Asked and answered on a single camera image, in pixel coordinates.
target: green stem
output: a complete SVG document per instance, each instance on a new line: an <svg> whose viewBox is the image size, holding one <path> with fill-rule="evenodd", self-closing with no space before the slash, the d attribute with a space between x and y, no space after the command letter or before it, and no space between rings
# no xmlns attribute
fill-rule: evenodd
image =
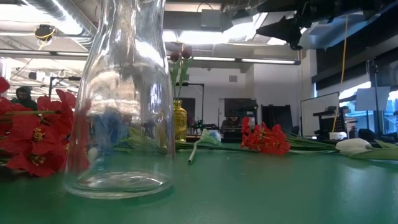
<svg viewBox="0 0 398 224"><path fill-rule="evenodd" d="M59 114L59 111L8 111L5 116L32 115L32 114Z"/></svg>

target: small vase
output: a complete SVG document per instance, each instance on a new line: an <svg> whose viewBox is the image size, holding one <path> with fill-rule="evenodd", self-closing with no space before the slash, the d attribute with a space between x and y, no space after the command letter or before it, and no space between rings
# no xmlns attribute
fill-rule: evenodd
<svg viewBox="0 0 398 224"><path fill-rule="evenodd" d="M182 100L174 100L175 140L185 142L187 138L187 111L182 107Z"/></svg>

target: glass bottle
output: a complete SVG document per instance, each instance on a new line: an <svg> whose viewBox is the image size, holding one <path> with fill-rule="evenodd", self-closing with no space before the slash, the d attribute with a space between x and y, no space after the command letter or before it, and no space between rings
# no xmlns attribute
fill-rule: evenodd
<svg viewBox="0 0 398 224"><path fill-rule="evenodd" d="M103 0L77 98L64 180L90 198L172 184L173 99L162 40L164 0Z"/></svg>

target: green table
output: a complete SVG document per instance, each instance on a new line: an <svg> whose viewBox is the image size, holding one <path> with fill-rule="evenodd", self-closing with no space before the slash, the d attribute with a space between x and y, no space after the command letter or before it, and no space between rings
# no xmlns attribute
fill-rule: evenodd
<svg viewBox="0 0 398 224"><path fill-rule="evenodd" d="M62 175L0 183L0 222L398 223L398 164L341 155L178 152L174 188L141 198L95 200L62 187Z"/></svg>

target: ductwork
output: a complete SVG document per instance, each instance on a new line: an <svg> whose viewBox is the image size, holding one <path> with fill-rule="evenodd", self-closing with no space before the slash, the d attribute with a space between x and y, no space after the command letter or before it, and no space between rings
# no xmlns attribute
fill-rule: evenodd
<svg viewBox="0 0 398 224"><path fill-rule="evenodd" d="M71 0L22 0L29 6L39 10L41 13L52 16L58 24L56 27L64 34L84 35L94 37L97 28L80 11ZM74 39L81 46L90 50L93 38Z"/></svg>

